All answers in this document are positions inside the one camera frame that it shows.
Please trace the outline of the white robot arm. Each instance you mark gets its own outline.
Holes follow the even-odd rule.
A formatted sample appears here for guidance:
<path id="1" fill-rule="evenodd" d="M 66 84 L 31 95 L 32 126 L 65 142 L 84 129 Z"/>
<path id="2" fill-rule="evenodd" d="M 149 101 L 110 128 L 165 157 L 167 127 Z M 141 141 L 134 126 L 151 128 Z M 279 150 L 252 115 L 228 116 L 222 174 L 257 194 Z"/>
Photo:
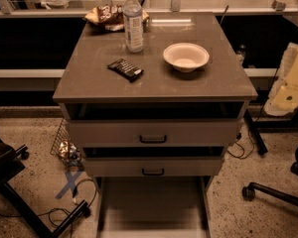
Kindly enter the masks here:
<path id="1" fill-rule="evenodd" d="M 274 0 L 278 4 L 287 5 L 298 0 Z M 284 52 L 277 80 L 273 83 L 264 104 L 264 111 L 272 116 L 284 116 L 298 107 L 298 45 L 290 42 Z"/>

